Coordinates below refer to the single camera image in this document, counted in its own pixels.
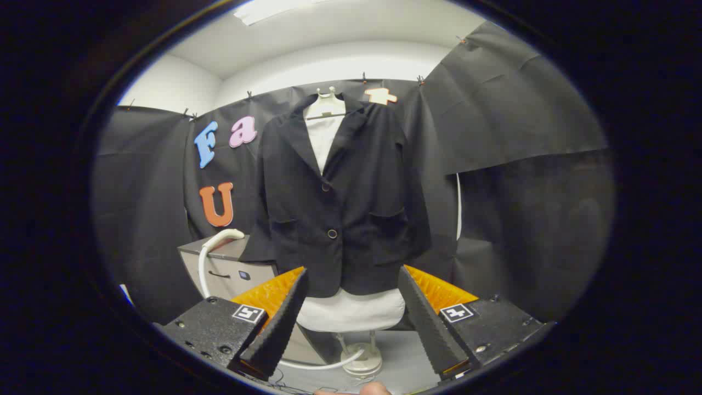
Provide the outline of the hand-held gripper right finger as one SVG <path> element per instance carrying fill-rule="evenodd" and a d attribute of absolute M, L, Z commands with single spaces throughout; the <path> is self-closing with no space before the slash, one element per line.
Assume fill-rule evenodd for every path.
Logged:
<path fill-rule="evenodd" d="M 479 298 L 404 265 L 397 287 L 434 372 L 443 381 L 496 365 L 554 327 L 500 295 Z"/>

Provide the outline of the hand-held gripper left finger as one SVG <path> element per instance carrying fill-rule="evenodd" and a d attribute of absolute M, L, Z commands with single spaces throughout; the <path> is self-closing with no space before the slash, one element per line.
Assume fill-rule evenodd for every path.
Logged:
<path fill-rule="evenodd" d="M 294 268 L 230 300 L 206 297 L 160 325 L 160 333 L 204 362 L 266 381 L 288 347 L 308 289 L 308 271 Z"/>

